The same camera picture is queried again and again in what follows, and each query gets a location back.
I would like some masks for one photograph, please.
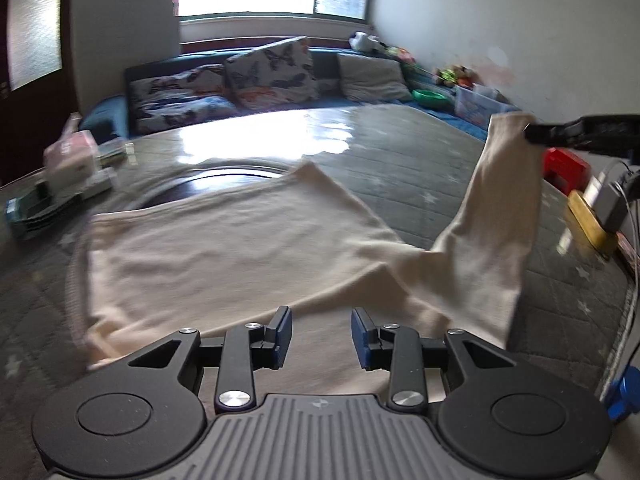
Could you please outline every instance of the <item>blue clamp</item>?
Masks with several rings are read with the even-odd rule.
[[[640,412],[640,370],[630,366],[622,378],[611,385],[607,397],[607,412],[614,424]]]

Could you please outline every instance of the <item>blue sofa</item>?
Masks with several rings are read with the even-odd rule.
[[[321,88],[320,99],[308,101],[298,104],[287,104],[275,108],[275,110],[291,110],[300,108],[334,108],[334,107],[351,107],[361,106],[364,103],[349,101],[340,92],[340,67],[338,65],[337,54],[339,52],[345,54],[357,54],[353,50],[339,48],[318,48],[311,47],[311,56],[314,60],[314,73]],[[89,114],[87,114],[80,123],[80,128],[90,130],[98,144],[103,144],[108,140],[121,137],[123,139],[132,139],[139,137],[141,134],[136,129],[136,123],[131,110],[130,83],[139,79],[167,76],[190,70],[203,64],[224,63],[225,59],[239,54],[248,52],[249,49],[236,48],[229,50],[218,50],[211,52],[201,52],[199,54],[184,54],[183,56],[172,57],[163,61],[147,63],[144,65],[133,66],[124,71],[124,79],[126,84],[126,93],[124,95],[116,95],[104,99],[98,103]],[[420,108],[416,102],[398,104]],[[255,113],[252,110],[238,107],[241,114]],[[432,112],[441,120],[452,124],[452,126],[466,131],[474,137],[481,140],[486,139],[486,132],[477,126],[467,123],[460,118],[443,112]]]

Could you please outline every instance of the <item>door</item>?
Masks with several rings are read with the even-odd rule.
[[[0,0],[0,181],[42,167],[76,110],[70,0]]]

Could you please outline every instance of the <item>window sill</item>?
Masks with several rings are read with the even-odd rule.
[[[374,29],[364,22],[317,16],[204,16],[180,19],[180,42],[248,38],[257,36],[309,36],[313,38],[348,39],[361,30],[372,34]]]

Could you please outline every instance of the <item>yellow object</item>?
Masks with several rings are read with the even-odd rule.
[[[568,206],[591,245],[603,256],[611,256],[618,246],[618,237],[602,228],[580,191],[574,189],[569,194]]]

